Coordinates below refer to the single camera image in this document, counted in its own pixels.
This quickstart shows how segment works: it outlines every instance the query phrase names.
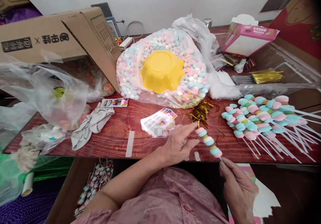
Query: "white tape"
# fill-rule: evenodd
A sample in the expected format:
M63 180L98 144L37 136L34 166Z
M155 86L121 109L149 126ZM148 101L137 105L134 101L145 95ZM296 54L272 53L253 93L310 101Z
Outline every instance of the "white tape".
M195 160L196 160L196 161L201 161L199 152L197 152L197 151L194 152L194 156L195 156Z
M133 144L134 144L134 131L129 132L128 136L128 142L127 142L127 149L126 149L126 156L125 157L131 157L131 154L133 152Z

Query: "stack of cards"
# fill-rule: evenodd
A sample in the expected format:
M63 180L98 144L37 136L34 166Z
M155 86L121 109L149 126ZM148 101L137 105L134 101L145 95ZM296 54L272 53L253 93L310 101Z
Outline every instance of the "stack of cards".
M120 98L120 99L103 99L101 101L101 107L127 107L128 98Z
M168 137L175 129L175 114L171 109L162 108L155 114L141 119L141 128L153 138Z

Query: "cardboard box flap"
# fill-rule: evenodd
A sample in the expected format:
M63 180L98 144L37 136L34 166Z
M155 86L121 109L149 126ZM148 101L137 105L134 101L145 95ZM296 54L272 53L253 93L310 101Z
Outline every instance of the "cardboard box flap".
M291 0L269 27L280 30L274 43L320 72L319 16L314 0Z
M110 38L111 32L101 9L78 12L78 14L63 19L62 22L119 93L116 61L120 55L120 50L116 41Z

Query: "cable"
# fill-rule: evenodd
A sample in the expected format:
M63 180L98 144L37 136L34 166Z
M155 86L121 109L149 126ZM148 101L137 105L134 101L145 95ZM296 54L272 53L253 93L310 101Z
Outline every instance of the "cable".
M138 36L138 37L133 37L133 38L140 38L140 37L142 37L143 35L144 35L144 33L145 33L145 28L144 28L144 25L141 23L141 22L139 22L139 21L132 21L132 22L130 22L128 25L127 25L127 28L126 28L126 30L125 30L125 35L126 36L128 36L128 34L127 34L127 29L128 29L128 27L132 24L132 23L140 23L141 25L142 25L142 27L143 27L143 33L140 35L140 36Z

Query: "marshmallow skewer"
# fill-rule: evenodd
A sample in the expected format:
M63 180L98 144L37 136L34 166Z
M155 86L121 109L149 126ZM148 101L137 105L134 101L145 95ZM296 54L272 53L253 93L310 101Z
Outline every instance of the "marshmallow skewer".
M215 141L212 137L207 135L207 131L201 127L199 129L197 129L196 134L202 138L202 142L210 147L210 153L215 157L215 158L219 158L220 160L222 160L221 156L222 156L222 152L219 148L216 147L216 145L214 145Z

